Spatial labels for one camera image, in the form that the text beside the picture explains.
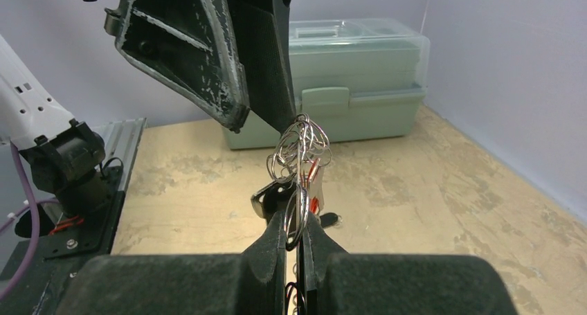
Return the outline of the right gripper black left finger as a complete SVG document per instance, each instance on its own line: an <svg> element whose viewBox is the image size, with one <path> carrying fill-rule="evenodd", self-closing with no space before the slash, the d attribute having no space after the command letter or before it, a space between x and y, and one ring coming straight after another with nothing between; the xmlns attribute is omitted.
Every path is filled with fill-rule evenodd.
<svg viewBox="0 0 587 315"><path fill-rule="evenodd" d="M103 255L73 279L57 314L283 314L284 213L241 253Z"/></svg>

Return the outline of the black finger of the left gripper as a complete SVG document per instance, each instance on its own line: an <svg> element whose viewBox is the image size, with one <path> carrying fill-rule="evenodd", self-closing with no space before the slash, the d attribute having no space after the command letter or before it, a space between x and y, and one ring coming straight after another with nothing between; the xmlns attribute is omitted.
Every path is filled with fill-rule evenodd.
<svg viewBox="0 0 587 315"><path fill-rule="evenodd" d="M227 0L120 0L105 30L134 67L232 132L249 113Z"/></svg>
<svg viewBox="0 0 587 315"><path fill-rule="evenodd" d="M291 0L228 0L251 110L279 133L296 117L289 62Z"/></svg>

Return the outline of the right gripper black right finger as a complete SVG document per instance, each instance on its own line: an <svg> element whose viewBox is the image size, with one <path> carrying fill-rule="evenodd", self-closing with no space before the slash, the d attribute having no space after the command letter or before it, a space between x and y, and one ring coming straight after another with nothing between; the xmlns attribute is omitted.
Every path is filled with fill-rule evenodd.
<svg viewBox="0 0 587 315"><path fill-rule="evenodd" d="M349 253L315 215L298 245L299 314L517 314L490 263L472 255Z"/></svg>

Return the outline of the translucent green plastic storage box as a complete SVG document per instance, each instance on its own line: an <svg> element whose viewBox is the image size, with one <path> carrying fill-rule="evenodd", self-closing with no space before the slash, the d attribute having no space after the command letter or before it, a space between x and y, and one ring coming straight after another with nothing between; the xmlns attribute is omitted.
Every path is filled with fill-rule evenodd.
<svg viewBox="0 0 587 315"><path fill-rule="evenodd" d="M430 47L394 19L293 21L296 109L333 143L405 136L427 93Z"/></svg>

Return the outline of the large keyring with keys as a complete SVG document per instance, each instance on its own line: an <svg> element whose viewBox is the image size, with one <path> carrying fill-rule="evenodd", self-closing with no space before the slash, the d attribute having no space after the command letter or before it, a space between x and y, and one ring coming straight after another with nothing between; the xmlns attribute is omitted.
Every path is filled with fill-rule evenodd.
<svg viewBox="0 0 587 315"><path fill-rule="evenodd" d="M308 114L298 114L292 124L280 136L278 144L266 159L266 167L272 181L251 196L252 207L261 218L268 219L270 193L285 196L285 217L281 223L285 232L285 249L296 251L296 281L285 287L286 306L294 303L294 314L307 314L307 292L305 291L305 274L302 261L302 234L307 228L311 216L309 211L306 178L311 163L320 158L318 176L318 198L320 211L324 199L322 178L325 167L332 160L330 141L324 130Z"/></svg>

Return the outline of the black plastic key tag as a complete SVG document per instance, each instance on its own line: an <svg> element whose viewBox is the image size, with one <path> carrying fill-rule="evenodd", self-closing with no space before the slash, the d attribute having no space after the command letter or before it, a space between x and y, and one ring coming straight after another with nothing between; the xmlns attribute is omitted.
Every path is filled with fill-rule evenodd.
<svg viewBox="0 0 587 315"><path fill-rule="evenodd" d="M338 226L341 223L341 216L336 213L324 213L318 218L322 228Z"/></svg>

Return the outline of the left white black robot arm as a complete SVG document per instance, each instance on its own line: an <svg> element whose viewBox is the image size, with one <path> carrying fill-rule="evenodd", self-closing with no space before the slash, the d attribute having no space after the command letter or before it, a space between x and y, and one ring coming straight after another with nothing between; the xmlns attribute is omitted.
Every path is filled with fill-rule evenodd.
<svg viewBox="0 0 587 315"><path fill-rule="evenodd" d="M291 0L120 0L104 28L135 68L238 133L255 113L278 132L296 114L289 66ZM38 189L68 216L105 205L100 135L43 88L1 41L1 133Z"/></svg>

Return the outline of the red plastic key tag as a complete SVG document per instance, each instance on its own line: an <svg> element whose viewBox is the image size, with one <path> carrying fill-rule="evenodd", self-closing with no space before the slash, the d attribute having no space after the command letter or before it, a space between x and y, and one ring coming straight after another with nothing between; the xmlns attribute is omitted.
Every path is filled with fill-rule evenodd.
<svg viewBox="0 0 587 315"><path fill-rule="evenodd" d="M320 212L320 200L318 198L318 182L316 180L319 167L320 158L316 158L310 165L306 178L307 194L309 197L309 211L315 215Z"/></svg>

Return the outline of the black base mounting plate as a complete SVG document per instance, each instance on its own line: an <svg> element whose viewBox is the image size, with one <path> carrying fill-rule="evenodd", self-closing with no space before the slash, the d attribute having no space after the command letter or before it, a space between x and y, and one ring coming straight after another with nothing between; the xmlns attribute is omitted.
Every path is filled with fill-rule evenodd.
<svg viewBox="0 0 587 315"><path fill-rule="evenodd" d="M31 265L1 301L2 314L54 314L70 282L91 258L111 252L127 181L120 166L106 169L106 204L78 226L41 236Z"/></svg>

